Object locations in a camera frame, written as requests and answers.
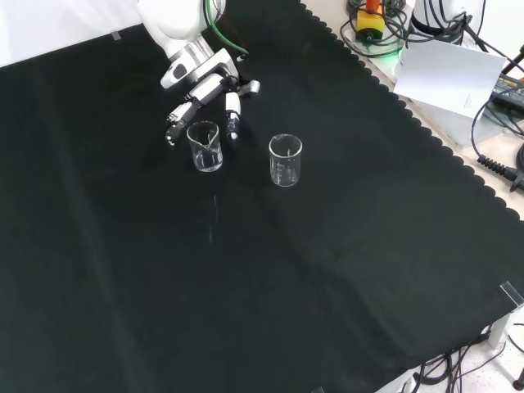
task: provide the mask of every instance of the yellow device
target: yellow device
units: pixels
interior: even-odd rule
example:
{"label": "yellow device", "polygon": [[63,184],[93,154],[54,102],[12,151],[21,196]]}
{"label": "yellow device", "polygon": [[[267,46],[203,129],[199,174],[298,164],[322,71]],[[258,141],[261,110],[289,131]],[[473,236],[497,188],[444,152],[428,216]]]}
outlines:
{"label": "yellow device", "polygon": [[381,39],[386,28],[386,22],[382,17],[382,9],[380,9],[380,0],[368,0],[366,2],[366,9],[378,12],[380,15],[370,14],[365,10],[357,12],[357,38],[363,41],[369,39]]}

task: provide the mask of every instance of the glass beaker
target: glass beaker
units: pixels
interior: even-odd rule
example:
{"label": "glass beaker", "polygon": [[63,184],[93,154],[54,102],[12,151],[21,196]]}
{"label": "glass beaker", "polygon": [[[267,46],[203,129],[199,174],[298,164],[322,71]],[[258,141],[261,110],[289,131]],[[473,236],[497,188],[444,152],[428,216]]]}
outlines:
{"label": "glass beaker", "polygon": [[300,139],[287,133],[276,135],[269,143],[269,153],[273,183],[281,187],[295,185],[300,178]]}
{"label": "glass beaker", "polygon": [[219,126],[210,121],[201,121],[187,129],[193,162],[201,172],[215,172],[222,166]]}

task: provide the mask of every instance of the green cable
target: green cable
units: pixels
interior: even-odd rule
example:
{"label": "green cable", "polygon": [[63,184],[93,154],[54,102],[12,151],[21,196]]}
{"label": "green cable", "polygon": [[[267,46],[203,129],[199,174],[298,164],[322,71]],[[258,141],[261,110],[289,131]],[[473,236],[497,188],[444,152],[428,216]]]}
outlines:
{"label": "green cable", "polygon": [[220,33],[219,29],[216,27],[215,25],[215,18],[212,17],[211,15],[211,2],[213,0],[203,0],[206,2],[206,10],[207,10],[207,15],[208,15],[208,19],[209,19],[209,22],[210,22],[210,26],[211,26],[211,29],[213,29],[213,31],[215,32],[216,35],[219,36],[219,38],[226,44],[226,45],[229,45],[230,47],[233,47],[235,49],[237,49],[239,52],[242,52],[246,55],[249,55],[249,52],[244,49],[243,47],[239,47],[238,45],[232,43],[231,41],[229,41],[227,38],[225,38],[222,33]]}

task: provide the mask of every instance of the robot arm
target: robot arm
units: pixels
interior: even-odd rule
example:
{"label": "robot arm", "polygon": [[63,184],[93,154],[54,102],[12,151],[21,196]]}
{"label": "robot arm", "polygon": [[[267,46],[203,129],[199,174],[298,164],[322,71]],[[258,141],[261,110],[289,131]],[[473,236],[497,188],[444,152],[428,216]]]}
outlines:
{"label": "robot arm", "polygon": [[226,49],[214,53],[201,32],[207,28],[204,1],[214,6],[209,18],[224,13],[225,0],[139,0],[138,12],[148,33],[164,49],[171,66],[161,80],[171,88],[182,79],[195,85],[185,97],[186,102],[168,117],[166,139],[174,145],[182,130],[198,109],[222,93],[226,93],[227,132],[231,139],[238,137],[241,106],[240,96],[257,93],[260,83],[251,81],[240,86],[240,76]]}

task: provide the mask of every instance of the black tablecloth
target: black tablecloth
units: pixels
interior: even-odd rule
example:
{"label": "black tablecloth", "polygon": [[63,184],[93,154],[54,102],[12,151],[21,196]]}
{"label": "black tablecloth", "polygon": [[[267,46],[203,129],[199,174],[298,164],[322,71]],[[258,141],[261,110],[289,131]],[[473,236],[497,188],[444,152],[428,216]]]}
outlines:
{"label": "black tablecloth", "polygon": [[[262,91],[214,174],[164,143],[185,91],[143,27],[0,70],[1,391],[372,392],[524,292],[517,215],[324,25],[227,16]],[[278,133],[304,143],[290,189]]]}

